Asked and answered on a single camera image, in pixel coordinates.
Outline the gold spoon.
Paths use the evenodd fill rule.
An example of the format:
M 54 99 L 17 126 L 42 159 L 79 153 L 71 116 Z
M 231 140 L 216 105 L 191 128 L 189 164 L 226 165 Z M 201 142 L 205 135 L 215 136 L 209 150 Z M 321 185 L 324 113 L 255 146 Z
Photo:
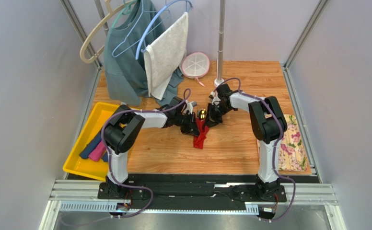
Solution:
M 207 116 L 207 112 L 205 109 L 200 109 L 198 111 L 198 118 L 199 120 L 205 120 L 206 119 L 206 116 Z

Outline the red paper napkin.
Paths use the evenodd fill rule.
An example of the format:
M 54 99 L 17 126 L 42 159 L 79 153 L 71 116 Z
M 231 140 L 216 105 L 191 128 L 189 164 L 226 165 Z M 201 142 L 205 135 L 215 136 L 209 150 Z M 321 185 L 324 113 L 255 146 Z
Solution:
M 203 120 L 200 119 L 197 119 L 196 123 L 199 130 L 199 135 L 197 137 L 194 137 L 193 147 L 197 149 L 203 149 L 204 141 L 207 138 L 207 134 L 209 132 L 209 127 L 204 124 Z

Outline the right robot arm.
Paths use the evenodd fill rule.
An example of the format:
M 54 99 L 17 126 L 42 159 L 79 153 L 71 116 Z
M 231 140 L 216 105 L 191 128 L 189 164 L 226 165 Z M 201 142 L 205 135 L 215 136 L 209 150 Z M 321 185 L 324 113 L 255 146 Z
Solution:
M 280 141 L 288 125 L 276 97 L 261 98 L 243 91 L 232 91 L 228 84 L 219 85 L 210 93 L 205 125 L 223 123 L 222 117 L 234 110 L 250 115 L 253 134 L 258 141 L 260 165 L 254 193 L 259 200 L 273 198 L 280 187 L 278 156 Z

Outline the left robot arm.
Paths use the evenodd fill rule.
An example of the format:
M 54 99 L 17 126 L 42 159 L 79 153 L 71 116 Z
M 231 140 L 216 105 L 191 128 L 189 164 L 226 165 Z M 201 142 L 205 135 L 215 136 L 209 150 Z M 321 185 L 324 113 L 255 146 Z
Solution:
M 108 173 L 100 184 L 99 199 L 127 199 L 131 193 L 147 190 L 128 183 L 128 152 L 139 132 L 147 128 L 177 126 L 182 134 L 198 137 L 200 131 L 193 112 L 197 102 L 174 97 L 169 104 L 154 110 L 136 110 L 121 105 L 101 129 L 101 141 L 108 155 Z

